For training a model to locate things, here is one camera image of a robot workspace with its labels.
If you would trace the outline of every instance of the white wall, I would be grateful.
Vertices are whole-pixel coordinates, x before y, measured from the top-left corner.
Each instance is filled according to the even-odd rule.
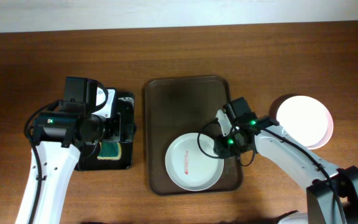
[[[0,0],[0,32],[358,20],[358,0]]]

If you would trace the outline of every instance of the brown table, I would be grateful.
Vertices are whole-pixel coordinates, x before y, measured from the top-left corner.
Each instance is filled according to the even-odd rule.
[[[235,192],[159,197],[149,189],[142,88],[154,78],[205,74],[227,79],[232,97],[246,98],[259,116],[285,94],[317,98],[335,128],[315,153],[358,167],[358,22],[0,34],[0,223],[16,219],[27,182],[23,125],[62,98],[66,76],[132,91],[138,131],[131,169],[73,173],[62,223],[216,223],[305,211],[305,194],[261,156]]]

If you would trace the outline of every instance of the round white plate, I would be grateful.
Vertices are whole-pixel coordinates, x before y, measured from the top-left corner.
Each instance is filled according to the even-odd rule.
[[[192,191],[205,190],[214,185],[222,175],[223,159],[204,155],[197,145],[198,133],[188,133],[174,140],[165,155],[165,167],[177,186]],[[214,141],[201,134],[200,145],[211,156]]]
[[[308,149],[325,145],[334,131],[333,118],[328,109],[308,96],[293,96],[285,100],[278,108],[277,121],[291,137]]]

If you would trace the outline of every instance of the tray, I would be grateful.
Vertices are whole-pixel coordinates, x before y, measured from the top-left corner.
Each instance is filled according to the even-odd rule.
[[[198,132],[230,101],[229,85],[219,76],[153,80],[145,87],[145,148],[150,188],[157,195],[193,194],[236,190],[242,169],[235,158],[225,159],[221,178],[207,190],[191,192],[180,188],[165,169],[165,153],[173,140]],[[206,134],[220,133],[211,126]]]

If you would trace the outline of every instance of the green sponge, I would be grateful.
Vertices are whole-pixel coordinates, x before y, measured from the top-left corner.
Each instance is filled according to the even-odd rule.
[[[119,160],[121,158],[121,145],[119,142],[103,141],[100,145],[98,159]]]

